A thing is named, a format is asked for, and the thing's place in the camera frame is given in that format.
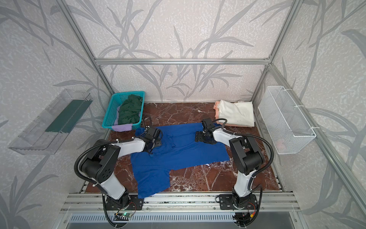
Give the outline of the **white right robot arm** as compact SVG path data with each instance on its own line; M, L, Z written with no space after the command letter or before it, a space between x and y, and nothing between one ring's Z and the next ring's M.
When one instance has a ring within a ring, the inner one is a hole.
M209 118L202 120L201 123L203 130L196 132L195 141L211 145L223 143L229 146L238 170L231 202L227 208L239 210L247 208L249 202L255 202L252 200L255 198L252 194L253 180L258 173L267 168L267 166L261 167L265 163L265 157L257 140L261 140L268 147L271 145L259 136L229 131L224 125L219 126Z

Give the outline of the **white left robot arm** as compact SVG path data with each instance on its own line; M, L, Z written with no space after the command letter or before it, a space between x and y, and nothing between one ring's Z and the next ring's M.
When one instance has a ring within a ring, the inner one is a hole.
M96 186L103 194L104 206L111 203L117 209L125 209L131 202L128 190L115 176L117 160L133 153L151 153L162 145L163 134L155 127L146 128L140 135L128 140L98 140L85 150L74 163L75 174Z

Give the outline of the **blue t shirt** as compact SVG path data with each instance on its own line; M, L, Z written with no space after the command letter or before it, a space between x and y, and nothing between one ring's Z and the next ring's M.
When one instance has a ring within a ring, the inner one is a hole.
M223 143L196 142L200 123L163 126L162 145L151 153L131 154L132 170L138 184L138 197L146 198L170 187L170 171L215 162L229 161Z

